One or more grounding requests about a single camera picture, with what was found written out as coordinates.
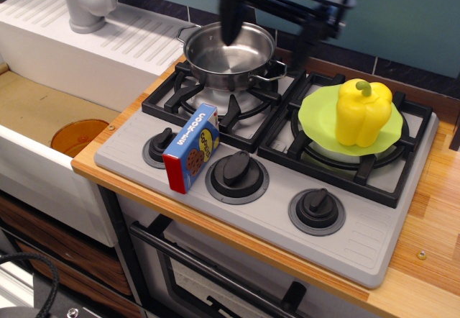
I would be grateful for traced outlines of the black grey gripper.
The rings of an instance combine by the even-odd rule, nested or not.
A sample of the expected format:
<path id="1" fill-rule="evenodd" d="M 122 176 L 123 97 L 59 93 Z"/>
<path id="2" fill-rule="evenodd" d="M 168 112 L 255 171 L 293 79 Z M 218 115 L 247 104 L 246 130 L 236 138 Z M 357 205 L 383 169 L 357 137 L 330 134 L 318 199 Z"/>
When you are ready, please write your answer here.
<path id="1" fill-rule="evenodd" d="M 238 37 L 248 8 L 258 9 L 301 27 L 290 56 L 290 73 L 304 69 L 320 43 L 336 37 L 345 13 L 356 0 L 219 0 L 221 39 L 231 45 Z"/>

